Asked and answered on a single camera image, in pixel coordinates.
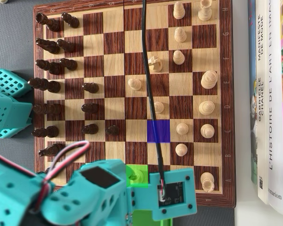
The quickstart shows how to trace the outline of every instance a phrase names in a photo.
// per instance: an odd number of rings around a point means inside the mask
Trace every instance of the pawn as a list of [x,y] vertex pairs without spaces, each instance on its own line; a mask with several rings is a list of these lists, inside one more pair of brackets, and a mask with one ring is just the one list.
[[184,63],[184,54],[180,50],[176,50],[173,54],[173,61],[177,65],[182,65]]
[[174,4],[173,16],[175,17],[175,19],[179,20],[179,19],[183,18],[184,15],[185,15],[185,10],[184,10],[183,4],[179,1],[177,1]]
[[96,134],[98,131],[99,127],[96,124],[90,124],[82,128],[83,134]]
[[63,67],[66,67],[68,70],[75,70],[77,68],[77,62],[75,60],[69,60],[69,59],[66,59],[66,58],[62,58],[60,59],[60,64],[63,66]]
[[142,88],[142,82],[139,79],[129,79],[128,85],[133,90],[140,90]]
[[175,30],[174,38],[177,42],[184,42],[187,39],[187,34],[182,27],[177,27]]
[[215,133],[215,129],[210,124],[204,124],[200,129],[200,133],[204,138],[212,138]]
[[80,21],[76,17],[71,16],[68,13],[62,13],[61,17],[62,17],[62,20],[68,23],[68,25],[72,28],[77,28],[80,25]]
[[188,147],[184,144],[178,144],[175,148],[175,152],[178,156],[184,156],[188,152]]

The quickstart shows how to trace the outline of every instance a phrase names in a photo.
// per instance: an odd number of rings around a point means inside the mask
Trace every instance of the light square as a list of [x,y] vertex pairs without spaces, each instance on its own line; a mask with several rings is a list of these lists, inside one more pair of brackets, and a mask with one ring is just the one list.
[[125,98],[105,98],[105,119],[125,119]]
[[147,142],[147,120],[126,120],[126,141]]
[[192,96],[193,95],[192,73],[170,73],[169,95]]

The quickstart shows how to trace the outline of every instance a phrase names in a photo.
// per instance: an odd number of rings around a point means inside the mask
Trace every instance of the cable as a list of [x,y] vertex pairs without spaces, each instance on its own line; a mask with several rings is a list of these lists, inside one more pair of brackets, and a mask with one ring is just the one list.
[[146,16],[147,16],[147,1],[142,1],[142,35],[141,35],[141,41],[142,41],[142,56],[143,61],[145,65],[145,71],[146,71],[146,80],[147,80],[147,91],[149,95],[149,102],[150,102],[150,112],[152,117],[152,126],[153,126],[153,133],[154,133],[154,139],[156,143],[156,150],[157,150],[157,160],[158,160],[158,170],[160,174],[161,184],[162,184],[162,191],[163,198],[166,195],[166,188],[165,188],[165,176],[164,176],[164,162],[162,158],[161,153],[161,146],[160,141],[158,138],[158,132],[157,132],[157,126],[156,126],[156,115],[155,115],[155,108],[154,108],[154,101],[153,101],[153,94],[151,89],[151,81],[150,81],[150,71],[149,71],[149,64],[148,64],[148,55],[147,55],[147,48],[146,48]]

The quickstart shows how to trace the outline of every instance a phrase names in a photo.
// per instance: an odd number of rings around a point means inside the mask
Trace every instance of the turquoise plastic part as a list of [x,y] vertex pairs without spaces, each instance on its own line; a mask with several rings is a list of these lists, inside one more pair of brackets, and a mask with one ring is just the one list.
[[3,129],[23,129],[29,123],[31,103],[22,103],[0,93],[0,133]]
[[0,92],[12,97],[21,97],[32,88],[15,73],[0,69]]

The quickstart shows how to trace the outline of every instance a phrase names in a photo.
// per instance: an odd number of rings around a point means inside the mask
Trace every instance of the white surface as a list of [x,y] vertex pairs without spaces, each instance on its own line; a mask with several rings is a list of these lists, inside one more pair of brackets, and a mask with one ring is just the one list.
[[283,216],[257,196],[250,179],[249,39],[246,0],[233,0],[237,206],[236,226],[283,226]]

